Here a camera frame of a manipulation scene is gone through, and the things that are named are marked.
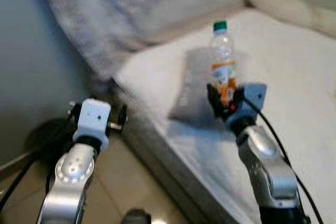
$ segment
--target gray blanket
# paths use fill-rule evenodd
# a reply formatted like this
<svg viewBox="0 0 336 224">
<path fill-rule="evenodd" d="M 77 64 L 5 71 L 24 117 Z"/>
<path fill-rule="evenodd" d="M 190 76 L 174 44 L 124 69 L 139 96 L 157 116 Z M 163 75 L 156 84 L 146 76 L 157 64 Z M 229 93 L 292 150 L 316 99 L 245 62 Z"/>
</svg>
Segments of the gray blanket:
<svg viewBox="0 0 336 224">
<path fill-rule="evenodd" d="M 131 52 L 152 44 L 141 17 L 162 0 L 48 1 L 85 61 L 101 79 L 109 79 Z"/>
</svg>

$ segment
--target white mattress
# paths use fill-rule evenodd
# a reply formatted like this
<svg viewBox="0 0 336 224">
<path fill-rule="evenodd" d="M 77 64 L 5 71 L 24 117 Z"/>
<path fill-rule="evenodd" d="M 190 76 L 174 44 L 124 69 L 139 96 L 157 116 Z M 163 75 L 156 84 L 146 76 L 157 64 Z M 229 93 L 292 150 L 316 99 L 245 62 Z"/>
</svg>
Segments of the white mattress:
<svg viewBox="0 0 336 224">
<path fill-rule="evenodd" d="M 336 223 L 336 41 L 256 10 L 243 10 L 228 23 L 236 37 L 238 80 L 269 85 L 263 111 L 325 223 Z M 207 46 L 211 36 L 209 25 L 141 52 L 121 69 L 117 82 L 142 102 L 158 132 L 223 208 L 240 223 L 260 223 L 232 133 L 167 119 L 181 88 L 185 52 Z"/>
</svg>

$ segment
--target bed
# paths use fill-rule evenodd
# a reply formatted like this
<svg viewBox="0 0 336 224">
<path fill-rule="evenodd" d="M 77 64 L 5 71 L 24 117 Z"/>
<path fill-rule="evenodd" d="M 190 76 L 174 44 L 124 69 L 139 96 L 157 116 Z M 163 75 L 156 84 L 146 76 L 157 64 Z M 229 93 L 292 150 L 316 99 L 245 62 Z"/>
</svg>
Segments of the bed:
<svg viewBox="0 0 336 224">
<path fill-rule="evenodd" d="M 255 9 L 241 10 L 228 23 L 236 34 L 239 81 L 268 84 L 264 113 L 325 222 L 335 222 L 330 192 L 336 181 L 336 42 Z M 167 119 L 185 53 L 206 46 L 210 37 L 209 25 L 141 52 L 121 69 L 119 96 L 131 107 L 125 140 L 192 223 L 260 223 L 232 133 L 220 125 L 209 131 Z M 314 223 L 305 197 L 303 204 Z"/>
</svg>

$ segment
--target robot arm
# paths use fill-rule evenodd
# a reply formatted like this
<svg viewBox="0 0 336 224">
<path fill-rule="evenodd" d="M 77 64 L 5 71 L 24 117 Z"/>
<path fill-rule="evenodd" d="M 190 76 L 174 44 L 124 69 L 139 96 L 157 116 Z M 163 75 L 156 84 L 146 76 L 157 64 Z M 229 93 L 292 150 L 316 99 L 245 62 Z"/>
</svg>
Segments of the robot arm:
<svg viewBox="0 0 336 224">
<path fill-rule="evenodd" d="M 239 157 L 248 170 L 262 223 L 303 224 L 307 219 L 300 208 L 295 173 L 263 127 L 256 125 L 256 111 L 242 99 L 248 98 L 261 110 L 265 94 L 263 84 L 242 86 L 235 92 L 233 103 L 224 108 L 217 90 L 208 85 L 208 99 L 215 114 L 237 137 Z"/>
<path fill-rule="evenodd" d="M 75 145 L 57 162 L 55 182 L 44 200 L 38 224 L 81 223 L 95 160 L 108 147 L 106 131 L 113 126 L 122 128 L 108 122 L 110 111 L 111 106 L 105 102 L 86 99 L 82 103 L 73 135 Z"/>
</svg>

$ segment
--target white pillow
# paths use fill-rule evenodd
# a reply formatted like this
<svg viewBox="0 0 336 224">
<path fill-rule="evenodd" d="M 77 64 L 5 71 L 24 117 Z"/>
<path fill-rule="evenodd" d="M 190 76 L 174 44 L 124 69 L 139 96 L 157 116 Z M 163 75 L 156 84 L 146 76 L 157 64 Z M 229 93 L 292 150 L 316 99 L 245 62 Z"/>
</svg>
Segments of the white pillow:
<svg viewBox="0 0 336 224">
<path fill-rule="evenodd" d="M 336 12 L 303 0 L 249 0 L 257 8 L 293 24 L 336 37 Z"/>
</svg>

